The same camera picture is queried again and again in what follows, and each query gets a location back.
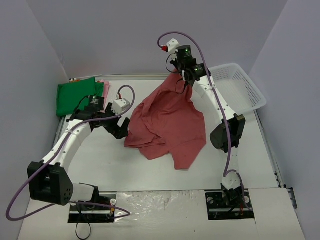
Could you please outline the red t shirt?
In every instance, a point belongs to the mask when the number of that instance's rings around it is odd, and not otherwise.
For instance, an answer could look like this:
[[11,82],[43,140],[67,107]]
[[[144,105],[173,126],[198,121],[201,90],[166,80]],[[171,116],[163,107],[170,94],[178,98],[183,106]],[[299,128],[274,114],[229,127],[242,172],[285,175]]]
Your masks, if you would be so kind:
[[207,143],[204,115],[192,95],[181,76],[171,73],[134,109],[124,146],[148,160],[171,154],[176,170],[188,170]]

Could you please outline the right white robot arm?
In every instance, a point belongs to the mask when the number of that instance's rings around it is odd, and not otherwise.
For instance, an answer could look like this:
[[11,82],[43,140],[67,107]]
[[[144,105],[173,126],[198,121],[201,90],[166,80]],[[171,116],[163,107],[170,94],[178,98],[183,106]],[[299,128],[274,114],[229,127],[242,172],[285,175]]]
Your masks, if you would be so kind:
[[220,150],[225,158],[222,173],[222,202],[228,207],[235,207],[243,201],[243,184],[239,177],[238,151],[240,139],[246,124],[244,115],[238,115],[226,102],[210,70],[198,64],[192,56],[190,45],[170,44],[167,52],[173,57],[170,60],[181,75],[185,86],[190,86],[203,99],[205,107],[213,114],[213,131],[209,135],[211,144]]

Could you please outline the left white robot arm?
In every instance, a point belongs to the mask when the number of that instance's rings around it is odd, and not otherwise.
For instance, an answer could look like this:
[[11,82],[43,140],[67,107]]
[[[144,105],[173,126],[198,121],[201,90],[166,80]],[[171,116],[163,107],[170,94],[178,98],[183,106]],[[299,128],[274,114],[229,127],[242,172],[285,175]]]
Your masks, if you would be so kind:
[[99,188],[84,183],[73,183],[68,171],[74,156],[85,139],[96,128],[104,128],[117,140],[128,136],[129,118],[118,125],[121,116],[130,108],[130,102],[118,97],[104,106],[104,98],[88,96],[88,105],[83,110],[76,108],[68,126],[53,147],[39,162],[31,162],[27,168],[29,193],[32,200],[65,206],[82,202],[89,209],[101,203]]

